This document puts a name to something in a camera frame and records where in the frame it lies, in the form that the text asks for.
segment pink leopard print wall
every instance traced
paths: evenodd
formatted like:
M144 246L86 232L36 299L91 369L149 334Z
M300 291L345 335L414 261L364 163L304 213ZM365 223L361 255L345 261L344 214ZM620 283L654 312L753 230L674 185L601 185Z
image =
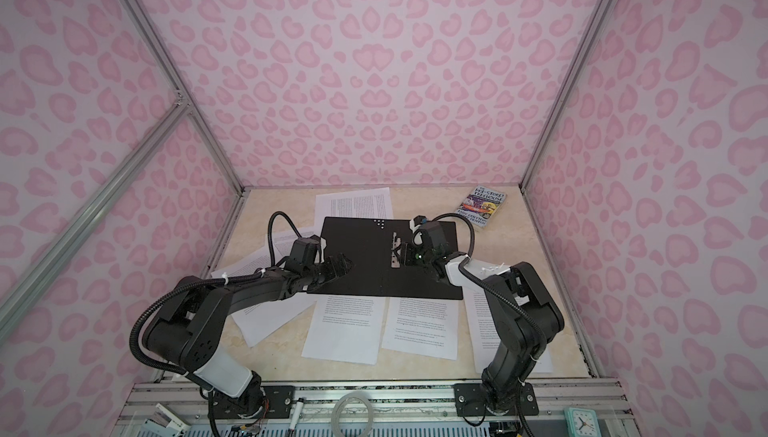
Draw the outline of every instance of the pink leopard print wall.
M768 0L620 0L532 195L644 435L768 434Z
M0 299L169 108L117 0L0 5Z
M150 375L130 355L130 328L200 271L233 201L183 121L0 349L0 434L108 434Z
M143 0L254 185L518 182L596 0Z

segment small device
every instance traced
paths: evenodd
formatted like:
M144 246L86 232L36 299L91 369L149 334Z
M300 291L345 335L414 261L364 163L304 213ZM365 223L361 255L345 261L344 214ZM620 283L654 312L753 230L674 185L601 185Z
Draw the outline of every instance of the small device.
M181 437L191 429L189 424L178 418L175 413L168 410L163 404L156 404L151 417L144 421L143 429L152 431L161 437Z
M601 437L598 414L593 410L568 407L565 422L570 437Z
M293 437L296 433L296 424L299 423L301 417L301 410L304 408L304 398L301 397L296 401L296 407L293 409L293 415L290 417L290 423L288 424L288 432L286 437Z

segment black mounting bracket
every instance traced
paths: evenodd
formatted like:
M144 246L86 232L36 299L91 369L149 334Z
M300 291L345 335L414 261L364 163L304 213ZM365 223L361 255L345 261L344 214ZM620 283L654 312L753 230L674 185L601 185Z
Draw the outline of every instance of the black mounting bracket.
M265 419L288 419L295 392L293 385L264 385L264 396L270 401Z
M269 410L265 419L288 419L290 417L293 393L296 387L293 385L264 385L264 398L270 401ZM244 413L253 413L261 407L261 402L244 405L243 397L233 399L223 393L214 394L214 418L220 420L242 419Z
M480 384L454 384L453 400L456 404L456 415L459 417L483 417L492 419L493 414L485 408L485 392ZM523 415L538 415L536 395L531 384L525 384L520 400L520 410ZM516 415L514 406L505 415Z

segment clock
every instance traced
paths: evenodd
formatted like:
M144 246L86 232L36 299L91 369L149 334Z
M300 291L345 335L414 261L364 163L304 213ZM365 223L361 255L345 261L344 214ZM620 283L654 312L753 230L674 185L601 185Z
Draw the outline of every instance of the clock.
M601 437L598 414L593 410L567 407L565 422L570 437Z

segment wire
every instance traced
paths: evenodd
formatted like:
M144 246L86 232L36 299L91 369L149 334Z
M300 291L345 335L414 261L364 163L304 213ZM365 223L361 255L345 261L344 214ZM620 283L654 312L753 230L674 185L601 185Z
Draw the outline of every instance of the wire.
M469 263L469 257L466 257L464 260L462 260L461 263L458 264L458 271L462 273L464 277L467 279L470 279L472 282L474 282L476 285L480 286L485 292L490 293L497 299L499 299L501 302L503 302L507 307L510 307L512 310L515 311L520 317L523 318L523 320L533 328L534 332L536 332L536 335L538 336L538 347L533 352L533 359L538 360L539 357L542 356L544 353L544 350L547 348L547 336L544 335L544 331L542 330L542 327L540 327L533 317L530 316L527 312L525 312L516 302L507 299L504 297L501 293L499 293L496 289L489 286L485 281L475 277L474 274L469 272L466 269L466 265Z
M261 417L254 423L255 425L259 424L261 421L264 420L266 417L266 414L270 411L270 400L267 397L264 397L264 413L261 414Z
M528 434L528 437L534 437L533 431L531 430L531 427L528 426L528 421L525 420L525 415L523 415L522 409L520 408L520 399L522 399L522 392L518 394L518 397L515 399L514 406L517 409L518 414L518 420L520 421L520 426L525 429L525 433Z
M482 425L482 423L485 422L485 413L486 413L485 403L484 402L480 402L480 403L482 404L482 419L480 419L480 422L469 422L467 418L464 415L462 415L462 419L464 419L464 422L470 424L472 427L479 427L480 425ZM462 407L462 413L464 413L464 409L469 404L470 404L469 402L464 403L464 406Z
M446 217L455 217L457 219L461 219L464 221L464 223L467 224L467 227L469 227L469 250L467 250L467 256L472 257L472 252L475 251L475 227L472 226L472 222L470 222L469 219L462 214L454 212L440 214L432 220L439 221L440 219L445 219Z
M254 278L255 277L253 275L242 276L242 277L231 277L229 278L229 282L243 283L243 282L248 282L249 280ZM180 375L186 375L188 373L187 370L183 369L179 365L161 362L160 360L153 359L149 355L144 353L144 351L139 346L139 334L141 334L141 329L144 328L144 325L149 320L149 317L152 317L152 314L154 314L159 308L161 308L168 300L171 300L177 295L180 295L181 293L184 293L184 292L188 292L192 289L196 289L197 287L219 286L219 284L224 285L225 283L226 283L225 279L197 280L196 282L187 283L181 287L176 287L175 289L171 290L164 296L160 297L158 300L156 300L152 305L150 305L146 310L144 310L141 313L139 318L136 319L136 323L134 324L133 328L130 330L130 335L128 336L128 347L130 349L130 353L140 363L143 363L144 365L148 365L154 369L165 370L167 372L177 373Z
M299 233L299 230L296 229L296 226L293 225L293 221L290 219L290 217L285 213L278 210L277 212L274 212L272 216L270 217L270 222L266 225L266 241L270 246L270 262L271 266L275 266L275 248L272 244L272 224L275 222L275 219L277 216L282 216L286 221L288 221L288 225L290 225L291 230L293 230L293 233L296 234L296 238L301 238L301 233Z
M210 424L210 431L214 434L214 437L221 437L219 428L216 427L216 419L214 418L214 390L208 391L208 423Z

